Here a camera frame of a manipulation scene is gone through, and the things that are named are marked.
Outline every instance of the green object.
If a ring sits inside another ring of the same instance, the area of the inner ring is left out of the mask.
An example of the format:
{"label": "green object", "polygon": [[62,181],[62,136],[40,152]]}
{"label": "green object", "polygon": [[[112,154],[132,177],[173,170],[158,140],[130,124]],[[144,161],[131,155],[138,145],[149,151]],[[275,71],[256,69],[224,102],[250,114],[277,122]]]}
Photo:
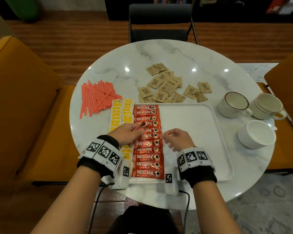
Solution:
{"label": "green object", "polygon": [[5,0],[15,15],[25,22],[35,22],[39,18],[34,0]]}

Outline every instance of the white mug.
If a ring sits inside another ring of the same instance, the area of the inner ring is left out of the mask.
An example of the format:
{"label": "white mug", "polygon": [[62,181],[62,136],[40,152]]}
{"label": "white mug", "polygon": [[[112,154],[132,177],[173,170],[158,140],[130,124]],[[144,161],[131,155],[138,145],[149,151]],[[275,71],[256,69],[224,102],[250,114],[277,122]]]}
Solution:
{"label": "white mug", "polygon": [[226,93],[217,105],[219,112],[225,117],[250,117],[252,111],[248,108],[249,102],[242,94],[237,92]]}
{"label": "white mug", "polygon": [[[283,104],[276,96],[272,94],[259,94],[251,103],[253,117],[257,119],[275,119],[283,120],[286,118],[286,113],[283,110]],[[281,114],[282,117],[277,117],[275,114]]]}
{"label": "white mug", "polygon": [[276,142],[276,127],[253,120],[238,130],[239,141],[250,149],[259,149]]}

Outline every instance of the person's right arm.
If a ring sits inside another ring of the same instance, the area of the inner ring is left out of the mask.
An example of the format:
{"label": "person's right arm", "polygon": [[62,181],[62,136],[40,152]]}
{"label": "person's right arm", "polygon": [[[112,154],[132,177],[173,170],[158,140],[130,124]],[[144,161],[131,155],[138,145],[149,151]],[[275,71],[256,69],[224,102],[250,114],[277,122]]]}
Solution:
{"label": "person's right arm", "polygon": [[[188,132],[172,129],[161,134],[173,151],[195,147]],[[241,230],[226,207],[226,203],[211,176],[211,167],[187,169],[186,180],[193,188],[197,217],[203,234],[241,234]]]}

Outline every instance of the mustard yellow chair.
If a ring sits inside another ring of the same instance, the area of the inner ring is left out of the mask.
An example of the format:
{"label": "mustard yellow chair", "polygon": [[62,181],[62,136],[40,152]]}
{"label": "mustard yellow chair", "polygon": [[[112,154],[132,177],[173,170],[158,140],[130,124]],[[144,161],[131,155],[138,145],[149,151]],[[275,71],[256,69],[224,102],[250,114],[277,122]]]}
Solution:
{"label": "mustard yellow chair", "polygon": [[0,180],[66,182],[78,151],[70,132],[75,86],[17,38],[0,39]]}
{"label": "mustard yellow chair", "polygon": [[[293,120],[293,53],[283,62],[265,74],[271,91],[283,103],[284,109]],[[270,93],[267,86],[258,83],[264,93]],[[288,118],[277,121],[277,140],[267,172],[293,173],[293,124]]]}

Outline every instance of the row of books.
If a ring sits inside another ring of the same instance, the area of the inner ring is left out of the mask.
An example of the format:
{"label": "row of books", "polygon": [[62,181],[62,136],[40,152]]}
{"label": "row of books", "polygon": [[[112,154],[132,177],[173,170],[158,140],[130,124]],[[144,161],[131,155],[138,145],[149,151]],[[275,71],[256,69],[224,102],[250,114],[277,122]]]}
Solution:
{"label": "row of books", "polygon": [[154,3],[163,4],[185,4],[187,0],[154,0]]}

